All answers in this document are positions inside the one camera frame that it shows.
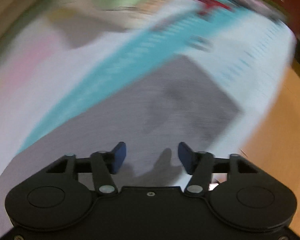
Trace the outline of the floral pastel bed blanket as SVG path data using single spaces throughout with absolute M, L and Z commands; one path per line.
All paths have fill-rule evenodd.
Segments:
M 127 145 L 117 186 L 185 186 L 182 141 L 226 157 L 266 113 L 294 51 L 283 23 L 172 0 L 141 29 L 52 9 L 0 44 L 0 237 L 7 193 L 65 154 Z

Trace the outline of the grey speckled pants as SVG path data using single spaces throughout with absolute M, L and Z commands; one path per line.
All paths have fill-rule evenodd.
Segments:
M 122 179 L 169 184 L 180 141 L 207 149 L 237 120 L 238 103 L 207 67 L 240 13 L 193 12 L 159 30 L 120 31 L 86 17 L 37 19 L 0 46 L 0 191 L 58 157 L 128 146 Z M 207 38 L 210 51 L 189 46 Z

